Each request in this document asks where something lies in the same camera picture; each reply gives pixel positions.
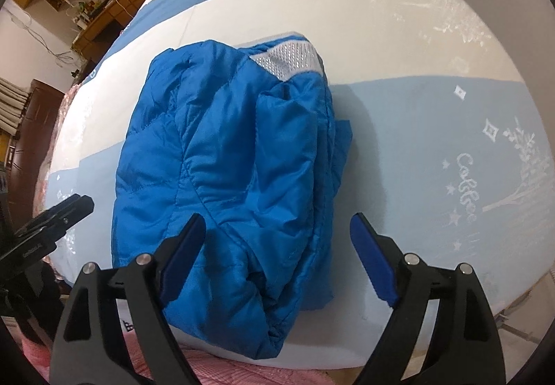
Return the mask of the blue puffer jacket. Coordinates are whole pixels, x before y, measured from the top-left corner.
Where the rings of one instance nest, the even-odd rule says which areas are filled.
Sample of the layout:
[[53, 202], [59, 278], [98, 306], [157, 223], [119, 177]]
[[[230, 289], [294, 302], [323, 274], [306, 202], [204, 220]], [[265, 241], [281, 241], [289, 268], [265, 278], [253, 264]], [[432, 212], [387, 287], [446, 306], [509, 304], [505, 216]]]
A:
[[165, 307], [168, 323], [253, 360], [275, 358], [298, 314], [331, 301], [334, 199], [351, 140], [301, 35], [161, 52], [119, 156], [113, 265], [201, 215], [206, 238]]

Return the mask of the pink checkered clothing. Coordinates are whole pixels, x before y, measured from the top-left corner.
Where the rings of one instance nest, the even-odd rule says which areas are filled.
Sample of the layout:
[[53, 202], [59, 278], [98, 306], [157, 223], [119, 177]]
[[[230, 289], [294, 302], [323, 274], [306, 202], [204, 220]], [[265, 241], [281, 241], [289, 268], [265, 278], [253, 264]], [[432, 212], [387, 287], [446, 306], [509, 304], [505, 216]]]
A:
[[[49, 381], [51, 353], [48, 348], [26, 338], [19, 328], [15, 332], [15, 340], [28, 361]], [[231, 361], [186, 346], [181, 347], [181, 352], [202, 384], [334, 384], [332, 378], [321, 371], [281, 369]]]

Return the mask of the dark wooden cabinet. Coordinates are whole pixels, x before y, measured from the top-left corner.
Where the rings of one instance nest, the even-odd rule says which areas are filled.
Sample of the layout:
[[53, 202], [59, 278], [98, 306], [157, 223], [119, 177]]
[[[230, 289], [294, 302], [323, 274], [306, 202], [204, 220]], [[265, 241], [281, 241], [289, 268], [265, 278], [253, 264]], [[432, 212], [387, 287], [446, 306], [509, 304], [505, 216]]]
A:
[[8, 148], [8, 209], [15, 229], [33, 218], [37, 180], [64, 94], [32, 80], [18, 134]]

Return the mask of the blue white striped blanket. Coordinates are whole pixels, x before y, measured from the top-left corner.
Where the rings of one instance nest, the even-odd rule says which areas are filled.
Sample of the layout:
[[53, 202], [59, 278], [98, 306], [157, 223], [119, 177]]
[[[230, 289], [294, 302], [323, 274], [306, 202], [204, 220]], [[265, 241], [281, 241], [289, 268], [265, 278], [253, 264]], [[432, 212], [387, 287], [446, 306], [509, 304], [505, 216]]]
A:
[[478, 273], [494, 312], [554, 261], [554, 165], [512, 59], [464, 0], [145, 0], [85, 80], [59, 131], [45, 203], [91, 196], [93, 213], [51, 256], [73, 282], [111, 264], [119, 152], [153, 57], [205, 39], [247, 46], [305, 35], [335, 113], [353, 130], [335, 201], [334, 298], [296, 320], [273, 367], [364, 364], [390, 314], [348, 235], [355, 212], [428, 264]]

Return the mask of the wooden desk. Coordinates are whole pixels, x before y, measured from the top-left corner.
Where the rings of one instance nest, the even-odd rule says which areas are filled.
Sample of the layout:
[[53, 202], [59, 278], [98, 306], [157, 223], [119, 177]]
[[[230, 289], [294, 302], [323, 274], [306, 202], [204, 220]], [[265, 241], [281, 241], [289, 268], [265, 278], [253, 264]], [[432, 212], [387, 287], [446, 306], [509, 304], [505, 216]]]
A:
[[72, 42], [74, 52], [98, 63], [123, 29], [136, 15], [138, 6], [130, 0], [110, 0], [105, 8]]

